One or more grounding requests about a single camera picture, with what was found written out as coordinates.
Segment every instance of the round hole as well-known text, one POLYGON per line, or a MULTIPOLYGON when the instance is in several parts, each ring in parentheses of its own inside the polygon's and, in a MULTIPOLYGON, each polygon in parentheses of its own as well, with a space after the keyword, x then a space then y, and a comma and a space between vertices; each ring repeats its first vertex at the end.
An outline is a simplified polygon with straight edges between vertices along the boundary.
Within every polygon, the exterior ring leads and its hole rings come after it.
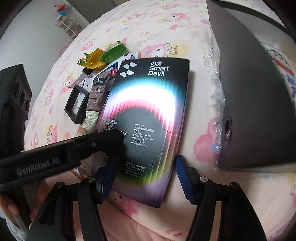
POLYGON ((26 101, 26 93, 23 91, 20 97, 20 106, 23 106, 26 101))
POLYGON ((29 109, 30 109, 30 101, 27 100, 26 101, 26 111, 29 111, 29 109))
POLYGON ((17 82, 15 85, 15 97, 18 97, 20 94, 20 83, 17 82))

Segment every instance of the pink cartoon bedsheet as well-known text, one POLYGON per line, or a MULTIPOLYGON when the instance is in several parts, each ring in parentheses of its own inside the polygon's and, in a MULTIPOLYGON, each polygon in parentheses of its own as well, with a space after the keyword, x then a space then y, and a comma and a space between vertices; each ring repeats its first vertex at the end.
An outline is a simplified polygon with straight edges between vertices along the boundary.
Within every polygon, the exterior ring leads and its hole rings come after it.
MULTIPOLYGON (((259 0, 233 2, 248 6, 278 21, 259 0)), ((64 111, 71 93, 66 87, 80 76, 77 61, 96 48, 105 49, 120 40, 139 57, 190 59, 186 116, 178 152, 189 164, 213 181, 238 182, 252 203, 269 240, 284 230, 296 209, 295 174, 225 172, 213 168, 211 98, 214 85, 204 66, 210 47, 210 26, 205 0, 131 0, 104 14, 83 30, 52 67, 35 102, 25 133, 25 149, 40 147, 76 136, 79 125, 64 111)), ((170 240, 185 240, 195 207, 183 195, 175 173, 162 206, 155 209, 117 193, 110 202, 133 220, 170 240)))

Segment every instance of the screen protector box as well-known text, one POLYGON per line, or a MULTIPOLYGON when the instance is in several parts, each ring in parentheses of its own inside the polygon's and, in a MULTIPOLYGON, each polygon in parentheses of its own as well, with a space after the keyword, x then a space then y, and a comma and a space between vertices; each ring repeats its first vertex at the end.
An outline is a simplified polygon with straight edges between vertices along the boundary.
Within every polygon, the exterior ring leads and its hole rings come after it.
MULTIPOLYGON (((123 61, 96 129, 124 135, 125 156, 113 190, 160 207, 179 144, 186 105, 189 60, 123 61)), ((94 158, 93 171, 104 163, 94 158)))

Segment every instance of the fingernail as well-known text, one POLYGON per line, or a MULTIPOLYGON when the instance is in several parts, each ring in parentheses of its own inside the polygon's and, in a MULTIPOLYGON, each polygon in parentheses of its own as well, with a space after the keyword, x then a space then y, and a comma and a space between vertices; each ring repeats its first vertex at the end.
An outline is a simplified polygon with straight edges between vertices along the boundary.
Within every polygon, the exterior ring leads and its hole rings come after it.
POLYGON ((14 215, 18 215, 19 214, 18 208, 14 204, 9 203, 7 207, 8 207, 8 210, 12 214, 14 214, 14 215))

